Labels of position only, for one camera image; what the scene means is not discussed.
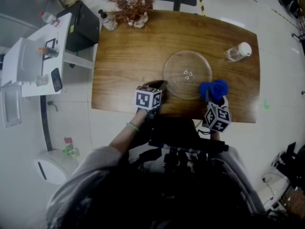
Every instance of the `person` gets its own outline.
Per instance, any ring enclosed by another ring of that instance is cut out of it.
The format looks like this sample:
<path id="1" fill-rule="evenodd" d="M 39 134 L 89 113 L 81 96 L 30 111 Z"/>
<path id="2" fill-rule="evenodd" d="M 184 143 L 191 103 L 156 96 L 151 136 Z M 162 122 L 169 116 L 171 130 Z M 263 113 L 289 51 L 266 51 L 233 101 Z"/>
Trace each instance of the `person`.
<path id="1" fill-rule="evenodd" d="M 47 228 L 202 228 L 287 218 L 267 216 L 246 176 L 232 175 L 232 170 L 238 173 L 236 167 L 225 170 L 219 154 L 180 148 L 170 159 L 166 155 L 175 153 L 172 148 L 145 143 L 156 127 L 183 145 L 198 136 L 192 120 L 159 115 L 147 120 L 147 114 L 140 109 L 109 146 L 85 157 L 50 199 Z M 211 139 L 210 150 L 223 144 L 219 133 Z M 240 160 L 234 149 L 232 153 Z"/>

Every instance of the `white desk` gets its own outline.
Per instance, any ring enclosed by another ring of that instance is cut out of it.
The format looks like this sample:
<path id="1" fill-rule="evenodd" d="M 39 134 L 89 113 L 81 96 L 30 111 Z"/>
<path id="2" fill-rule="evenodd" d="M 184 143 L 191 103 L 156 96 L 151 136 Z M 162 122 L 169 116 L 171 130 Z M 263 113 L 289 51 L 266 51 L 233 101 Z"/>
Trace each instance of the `white desk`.
<path id="1" fill-rule="evenodd" d="M 42 75 L 48 75 L 48 84 L 45 86 L 37 87 L 35 82 L 25 83 L 21 87 L 22 97 L 60 94 L 61 90 L 58 92 L 54 91 L 51 72 L 55 68 L 58 68 L 62 80 L 64 62 L 73 63 L 75 65 L 79 65 L 89 69 L 94 68 L 94 62 L 75 56 L 65 51 L 67 36 L 68 33 L 70 33 L 71 17 L 71 13 L 65 14 L 64 16 L 59 18 L 61 20 L 61 25 L 58 28 L 47 24 L 28 37 L 28 39 L 31 39 L 33 41 L 41 40 L 44 43 L 54 38 L 58 39 L 58 45 L 55 45 L 55 48 L 58 49 L 59 55 L 57 58 L 50 58 L 43 61 Z"/>

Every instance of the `white floor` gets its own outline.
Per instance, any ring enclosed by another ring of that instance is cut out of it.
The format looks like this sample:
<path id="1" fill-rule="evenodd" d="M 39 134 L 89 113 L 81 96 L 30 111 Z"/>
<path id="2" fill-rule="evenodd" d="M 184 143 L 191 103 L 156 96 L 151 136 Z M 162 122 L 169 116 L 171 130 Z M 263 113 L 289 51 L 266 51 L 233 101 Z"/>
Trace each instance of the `white floor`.
<path id="1" fill-rule="evenodd" d="M 99 9 L 114 8 L 104 0 L 83 1 L 96 14 Z M 301 95 L 305 90 L 305 57 L 301 44 L 291 37 L 293 32 L 298 34 L 291 24 L 296 25 L 296 21 L 278 0 L 203 0 L 203 3 L 206 16 L 257 34 L 261 65 L 257 122 L 232 123 L 221 134 L 221 139 L 238 149 L 250 181 L 259 191 L 262 201 L 267 201 L 272 193 L 262 182 L 262 175 L 274 172 L 270 164 L 288 144 L 296 142 L 300 148 L 305 142 L 305 96 Z M 156 1 L 154 8 L 172 10 L 173 3 Z M 199 2 L 196 7 L 182 5 L 181 11 L 201 14 Z M 94 49 L 82 53 L 92 57 Z M 65 67 L 64 93 L 54 99 L 59 111 L 56 112 L 54 106 L 48 107 L 54 147 L 64 148 L 63 138 L 70 136 L 81 152 L 80 160 L 92 149 L 108 145 L 132 118 L 132 114 L 91 108 L 92 74 L 92 71 L 78 66 L 74 69 Z M 264 108 L 265 100 L 269 109 Z M 285 182 L 279 181 L 277 176 L 271 177 L 270 185 L 279 195 Z"/>

